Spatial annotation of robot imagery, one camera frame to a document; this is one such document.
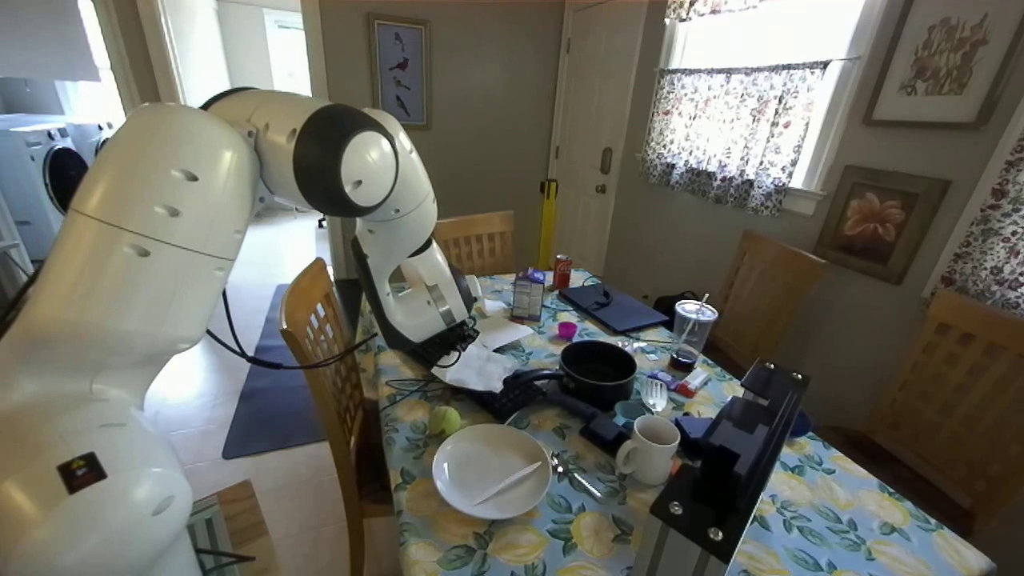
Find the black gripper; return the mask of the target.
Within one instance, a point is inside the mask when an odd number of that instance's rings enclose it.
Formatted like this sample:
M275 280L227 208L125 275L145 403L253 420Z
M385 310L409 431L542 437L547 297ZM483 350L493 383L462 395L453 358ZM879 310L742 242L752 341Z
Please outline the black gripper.
M409 356L414 363L431 367L435 363L440 363L444 356L471 346L478 339L478 329L471 322L453 322L423 341L414 341L409 337L404 337L400 329L394 329L390 322L381 326L381 337L390 350Z

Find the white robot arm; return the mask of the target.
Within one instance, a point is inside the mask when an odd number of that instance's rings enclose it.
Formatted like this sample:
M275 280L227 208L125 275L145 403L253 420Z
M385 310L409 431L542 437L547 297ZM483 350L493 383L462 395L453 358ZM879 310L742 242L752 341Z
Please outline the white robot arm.
M466 339L394 115L253 88L134 110L0 339L0 576L197 576L191 486L145 396L204 337L259 195L354 223L390 346L435 363Z

